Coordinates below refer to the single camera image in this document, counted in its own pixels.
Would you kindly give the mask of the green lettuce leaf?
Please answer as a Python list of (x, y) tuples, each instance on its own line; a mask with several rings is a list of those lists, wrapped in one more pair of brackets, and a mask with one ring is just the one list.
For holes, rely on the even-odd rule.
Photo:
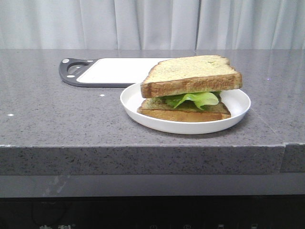
[(205, 110), (208, 105), (218, 105), (221, 91), (186, 93), (180, 95), (160, 97), (171, 108), (182, 108), (182, 106), (196, 107)]

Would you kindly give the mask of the toasted bread slice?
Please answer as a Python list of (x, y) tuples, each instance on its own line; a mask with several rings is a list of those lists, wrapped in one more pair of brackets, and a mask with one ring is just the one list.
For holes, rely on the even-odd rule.
[(143, 98), (240, 89), (242, 75), (220, 55), (200, 55), (159, 62), (141, 83)]
[(137, 112), (149, 117), (176, 122), (209, 122), (231, 117), (231, 113), (222, 102), (218, 105), (208, 105), (205, 110), (188, 105), (174, 109), (160, 97), (145, 99)]

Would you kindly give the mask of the white cutting board black rim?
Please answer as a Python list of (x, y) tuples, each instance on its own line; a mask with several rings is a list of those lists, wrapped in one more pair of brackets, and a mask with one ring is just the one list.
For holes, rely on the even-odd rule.
[(59, 65), (61, 79), (78, 87), (125, 88), (142, 82), (149, 71), (165, 58), (63, 59)]

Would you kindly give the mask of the white round plate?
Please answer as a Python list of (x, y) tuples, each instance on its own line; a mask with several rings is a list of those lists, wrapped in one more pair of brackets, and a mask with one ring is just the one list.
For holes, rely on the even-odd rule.
[(144, 99), (140, 84), (123, 90), (120, 96), (127, 114), (136, 122), (163, 132), (175, 134), (207, 134), (225, 130), (237, 124), (251, 106), (251, 100), (241, 90), (221, 91), (220, 103), (202, 111), (190, 101), (176, 109), (157, 98)]

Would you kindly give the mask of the black appliance with symbols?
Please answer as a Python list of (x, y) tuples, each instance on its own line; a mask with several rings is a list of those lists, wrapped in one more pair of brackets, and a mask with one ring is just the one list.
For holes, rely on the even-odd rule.
[(305, 197), (3, 198), (3, 229), (302, 229)]

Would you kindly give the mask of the grey curtain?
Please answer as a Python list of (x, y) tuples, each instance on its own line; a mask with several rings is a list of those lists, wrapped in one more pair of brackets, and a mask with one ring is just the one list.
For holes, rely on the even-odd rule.
[(302, 0), (3, 0), (3, 49), (303, 49)]

